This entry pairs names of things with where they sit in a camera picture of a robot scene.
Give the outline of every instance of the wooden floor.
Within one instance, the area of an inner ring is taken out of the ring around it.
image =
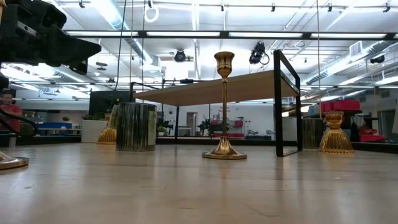
[[[243,161],[203,159],[214,146],[54,144],[4,151],[29,167],[0,170],[0,223],[398,222],[398,156],[237,146]]]

